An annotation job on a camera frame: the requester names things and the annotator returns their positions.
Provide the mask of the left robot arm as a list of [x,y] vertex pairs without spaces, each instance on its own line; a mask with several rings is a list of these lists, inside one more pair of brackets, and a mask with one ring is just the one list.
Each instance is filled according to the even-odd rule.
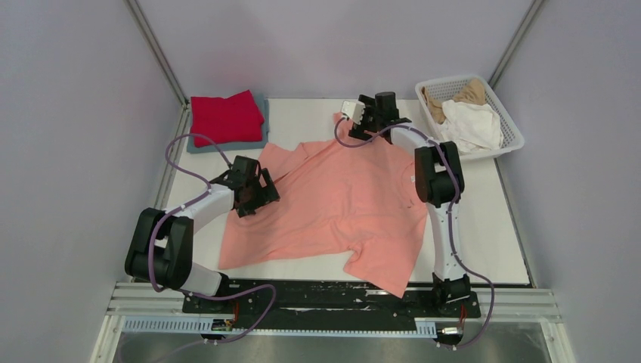
[[169,209],[146,208],[138,217],[125,258],[125,273],[153,282],[157,289],[202,295],[211,312],[224,312],[231,292],[221,286],[224,275],[194,261],[194,236],[219,216],[235,212],[243,218],[280,195],[268,169],[249,157],[237,156],[218,177],[200,178],[205,185],[192,200]]

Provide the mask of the salmon pink t shirt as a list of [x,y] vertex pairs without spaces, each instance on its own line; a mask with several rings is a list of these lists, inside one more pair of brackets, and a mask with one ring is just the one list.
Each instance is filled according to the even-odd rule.
[[376,139],[267,144],[259,162],[280,196],[252,216],[227,217],[218,266],[350,252],[345,273],[402,297],[423,245],[427,208],[415,191],[413,157]]

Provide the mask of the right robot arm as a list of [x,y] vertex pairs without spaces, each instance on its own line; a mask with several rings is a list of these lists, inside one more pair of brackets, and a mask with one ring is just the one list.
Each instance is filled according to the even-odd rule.
[[456,144],[436,141],[402,117],[394,92],[343,101],[339,118],[352,123],[348,134],[359,146],[384,138],[414,158],[414,185],[428,208],[435,247],[432,305],[438,314],[452,315],[472,295],[458,251],[459,205],[465,182]]

